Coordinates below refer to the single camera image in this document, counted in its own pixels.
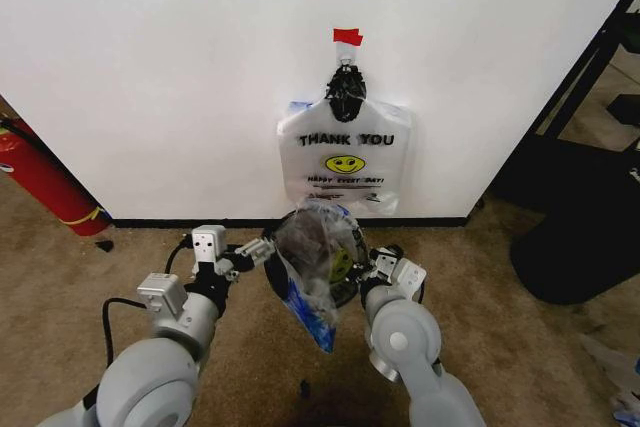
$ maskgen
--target crumpled plastic bag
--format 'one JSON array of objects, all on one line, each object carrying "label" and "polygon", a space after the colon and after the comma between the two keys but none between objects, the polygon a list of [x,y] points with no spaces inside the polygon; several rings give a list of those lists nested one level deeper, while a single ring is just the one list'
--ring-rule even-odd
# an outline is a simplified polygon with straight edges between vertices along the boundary
[{"label": "crumpled plastic bag", "polygon": [[333,351],[338,323],[332,280],[343,281],[367,255],[359,232],[346,209],[309,199],[272,235],[288,275],[284,302],[325,352]]},{"label": "crumpled plastic bag", "polygon": [[581,335],[585,350],[619,389],[611,398],[613,418],[623,426],[640,427],[640,356],[612,350],[593,337]]}]

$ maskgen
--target black baseboard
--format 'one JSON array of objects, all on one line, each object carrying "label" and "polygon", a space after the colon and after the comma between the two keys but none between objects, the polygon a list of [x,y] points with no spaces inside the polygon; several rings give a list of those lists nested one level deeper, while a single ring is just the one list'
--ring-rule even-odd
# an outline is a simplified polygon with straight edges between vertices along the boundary
[{"label": "black baseboard", "polygon": [[[408,217],[358,219],[362,227],[464,227],[467,217]],[[271,227],[280,219],[113,219],[113,225],[129,229],[192,229],[200,225],[224,225],[227,228]]]}]

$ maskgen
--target smiley face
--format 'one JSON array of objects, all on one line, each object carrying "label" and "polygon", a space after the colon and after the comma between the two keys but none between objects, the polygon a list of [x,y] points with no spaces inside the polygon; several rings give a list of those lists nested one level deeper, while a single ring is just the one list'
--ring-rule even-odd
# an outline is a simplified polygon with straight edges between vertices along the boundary
[{"label": "smiley face", "polygon": [[366,163],[354,155],[336,155],[327,159],[324,165],[336,174],[353,174],[364,169]]}]

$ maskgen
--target black trash can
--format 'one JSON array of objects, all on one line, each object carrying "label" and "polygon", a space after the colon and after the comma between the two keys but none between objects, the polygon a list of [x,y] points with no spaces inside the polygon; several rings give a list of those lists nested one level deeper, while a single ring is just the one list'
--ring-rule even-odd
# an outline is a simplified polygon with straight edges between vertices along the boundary
[{"label": "black trash can", "polygon": [[640,272],[637,154],[606,154],[585,164],[570,191],[559,189],[544,221],[511,247],[518,277],[538,299],[585,302]]}]

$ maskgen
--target red fire extinguisher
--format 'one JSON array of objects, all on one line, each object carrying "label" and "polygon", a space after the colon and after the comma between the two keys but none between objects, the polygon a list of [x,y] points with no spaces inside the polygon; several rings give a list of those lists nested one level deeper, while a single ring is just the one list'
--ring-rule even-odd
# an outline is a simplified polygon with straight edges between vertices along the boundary
[{"label": "red fire extinguisher", "polygon": [[93,235],[108,217],[22,120],[0,124],[0,169],[78,235]]}]

